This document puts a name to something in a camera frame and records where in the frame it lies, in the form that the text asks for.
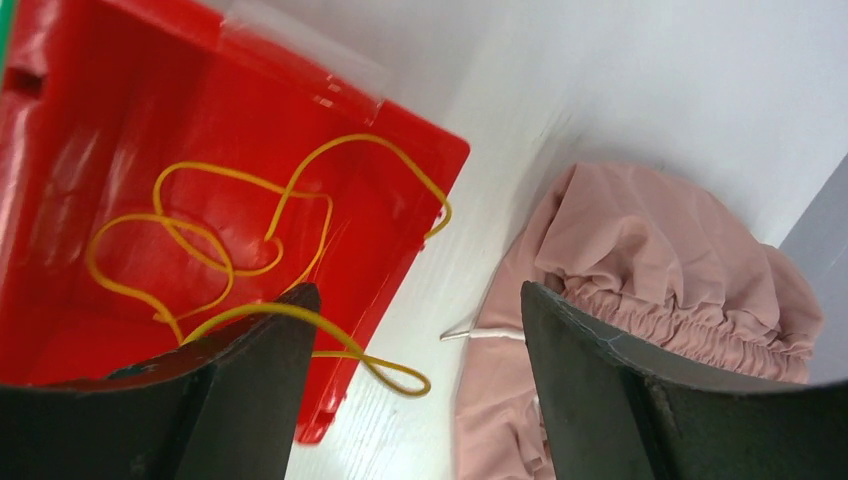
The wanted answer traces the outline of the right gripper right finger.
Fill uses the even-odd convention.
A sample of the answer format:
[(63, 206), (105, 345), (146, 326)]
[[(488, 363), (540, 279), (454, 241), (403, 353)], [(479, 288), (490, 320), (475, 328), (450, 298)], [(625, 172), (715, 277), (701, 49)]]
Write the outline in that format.
[(559, 479), (843, 479), (847, 385), (717, 369), (606, 324), (547, 287), (522, 321)]

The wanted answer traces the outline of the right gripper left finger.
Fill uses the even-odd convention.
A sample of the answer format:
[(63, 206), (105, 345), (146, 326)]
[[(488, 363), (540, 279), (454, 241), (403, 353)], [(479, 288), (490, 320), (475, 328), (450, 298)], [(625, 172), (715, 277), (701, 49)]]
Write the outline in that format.
[(315, 328), (253, 314), (100, 379), (1, 389), (5, 479), (281, 479)]

